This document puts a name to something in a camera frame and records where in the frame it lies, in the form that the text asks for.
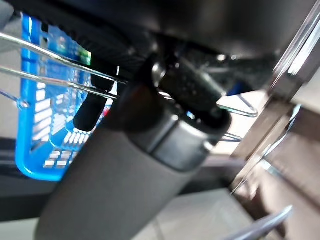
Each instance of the metal bar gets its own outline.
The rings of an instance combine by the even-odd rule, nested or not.
[[[44,77],[44,76],[36,76],[24,71],[17,71],[8,67],[0,66],[0,72],[9,74],[15,77],[20,77],[20,78],[25,78],[25,79],[30,79],[39,83],[44,83],[44,84],[49,84],[49,85],[56,85],[56,86],[63,86],[63,87],[68,87],[68,88],[73,88],[77,90],[81,90],[90,94],[95,94],[100,97],[106,98],[106,99],[117,99],[118,97],[116,95],[113,95],[111,93],[108,93],[106,91],[102,91],[99,89],[96,89],[94,87],[90,86],[84,86],[75,82],[70,82],[70,81],[65,81],[65,80],[60,80],[60,79],[55,79],[55,78],[49,78],[49,77]]]
[[[23,101],[2,89],[0,89],[0,95],[5,96],[6,98],[15,102],[18,108],[28,108],[30,106],[26,101]]]
[[[233,189],[233,191],[231,192],[231,194],[234,194],[246,181],[247,181],[247,178],[248,176],[251,174],[251,172],[254,170],[254,168],[259,164],[261,163],[261,161],[267,159],[268,155],[275,149],[279,146],[280,143],[282,143],[282,141],[286,138],[287,134],[289,133],[290,129],[292,128],[292,126],[294,125],[296,119],[297,119],[297,116],[298,116],[298,113],[301,109],[301,105],[298,104],[294,107],[294,109],[292,110],[292,114],[291,114],[291,118],[288,122],[288,124],[286,125],[285,127],[285,130],[284,132],[277,138],[277,140],[267,146],[263,153],[262,153],[262,156],[259,157],[259,160],[249,169],[249,171],[244,175],[244,177],[242,178],[242,180],[238,183],[238,185]]]
[[[255,107],[253,107],[241,94],[237,95],[237,97],[242,102],[244,102],[244,104],[247,105],[248,108],[250,108],[250,110],[252,110],[252,112],[242,111],[242,110],[239,110],[239,109],[236,109],[236,108],[233,108],[233,107],[223,106],[223,105],[220,105],[220,104],[217,104],[217,106],[220,109],[227,110],[228,112],[233,113],[233,114],[238,114],[238,115],[245,116],[245,117],[248,117],[248,118],[256,118],[256,117],[258,117],[259,113],[258,113],[258,110]]]
[[[114,82],[117,82],[117,83],[120,83],[120,84],[127,84],[128,82],[126,80],[122,80],[122,79],[119,79],[119,78],[116,78],[116,77],[113,77],[113,76],[110,76],[110,75],[107,75],[107,74],[104,74],[104,73],[101,73],[99,71],[96,71],[96,70],[93,70],[91,68],[88,68],[86,66],[81,66],[81,65],[78,65],[74,62],[71,62],[68,58],[64,57],[64,56],[60,56],[50,50],[47,50],[47,49],[44,49],[38,45],[35,45],[31,42],[28,42],[28,41],[25,41],[25,40],[22,40],[20,38],[17,38],[17,37],[14,37],[14,36],[10,36],[8,34],[5,34],[3,32],[0,32],[0,40],[5,40],[9,43],[12,43],[14,45],[18,45],[22,48],[26,48],[32,52],[35,52],[37,54],[40,54],[44,57],[47,57],[47,58],[50,58],[54,61],[57,61],[63,65],[66,65],[68,67],[71,67],[71,68],[74,68],[74,69],[77,69],[77,70],[80,70],[80,71],[84,71],[84,72],[87,72],[87,73],[90,73],[90,74],[93,74],[93,75],[96,75],[98,77],[101,77],[101,78],[104,78],[104,79],[107,79],[107,80],[110,80],[110,81],[114,81]]]
[[[243,138],[238,136],[238,135],[234,135],[232,133],[225,133],[224,137],[229,138],[229,139],[221,139],[220,142],[228,142],[228,143],[240,143]]]
[[[308,37],[315,29],[317,23],[320,19],[320,0],[317,0],[311,9],[309,15],[306,17],[302,26],[298,30],[297,34],[294,36],[289,47],[286,49],[285,53],[282,55],[280,61],[277,63],[273,69],[274,81],[271,85],[271,89],[275,87],[281,76],[289,69],[289,67],[294,62],[298,53],[304,46]]]

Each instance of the tiled floor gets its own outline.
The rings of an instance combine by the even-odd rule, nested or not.
[[[219,240],[251,225],[226,189],[174,199],[133,240]],[[0,223],[0,238],[32,240],[36,219]]]

